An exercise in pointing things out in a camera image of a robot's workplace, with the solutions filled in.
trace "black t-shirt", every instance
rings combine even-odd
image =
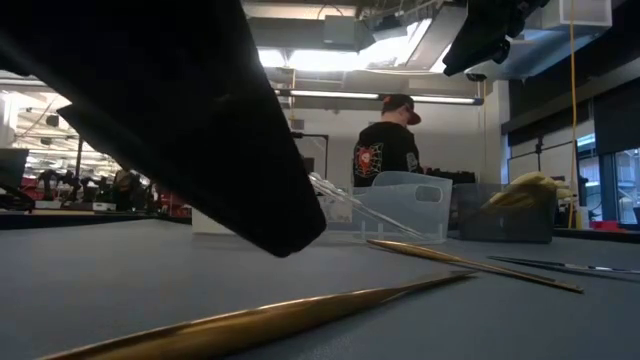
[[[360,132],[353,150],[353,186],[371,186],[384,171],[422,173],[418,147],[411,131],[392,122],[379,122]]]

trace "black cap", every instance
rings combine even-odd
[[[415,108],[415,104],[413,102],[413,98],[409,95],[404,94],[391,94],[385,95],[382,98],[382,113],[386,113],[387,111],[395,111],[400,109],[403,106],[407,106],[409,112],[411,113],[411,117],[407,125],[416,125],[419,124],[422,119],[420,115],[416,114],[413,109]]]

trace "clear plastic bin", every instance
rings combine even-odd
[[[489,204],[509,187],[510,200]],[[459,184],[454,186],[460,239],[549,243],[553,236],[556,192],[540,185]]]
[[[353,189],[353,196],[363,205],[416,230],[422,234],[422,241],[405,236],[393,224],[365,215],[349,203],[326,196],[319,200],[327,217],[327,235],[332,238],[438,244],[446,240],[451,189],[451,180],[403,172],[382,173],[372,187]]]

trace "gold metal rod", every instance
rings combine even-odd
[[[263,306],[159,328],[44,359],[203,359],[236,353],[375,307],[409,292],[462,279],[473,271],[430,274],[408,285]]]
[[[557,281],[555,279],[551,279],[551,278],[547,278],[547,277],[543,277],[535,274],[530,274],[522,271],[516,271],[516,270],[512,270],[502,266],[495,266],[495,265],[483,264],[483,263],[479,263],[471,260],[466,260],[458,256],[449,255],[443,252],[427,249],[421,246],[404,244],[404,243],[393,242],[393,241],[383,241],[383,240],[367,240],[367,242],[369,244],[376,245],[385,249],[393,250],[395,252],[402,253],[405,255],[417,256],[425,259],[444,261],[449,263],[460,263],[460,264],[471,265],[484,270],[489,270],[491,272],[509,275],[519,279],[529,280],[529,281],[537,282],[539,284],[552,286],[552,287],[560,288],[563,290],[568,290],[571,292],[576,292],[576,293],[584,292],[584,289],[577,285],[566,284],[566,283]]]

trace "workbench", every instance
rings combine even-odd
[[[581,285],[488,273],[230,359],[640,359],[640,276],[505,264],[501,255],[638,268],[640,246],[449,240],[437,250]],[[322,238],[286,259],[160,220],[0,231],[0,358],[29,359],[261,305],[401,285],[458,266]]]

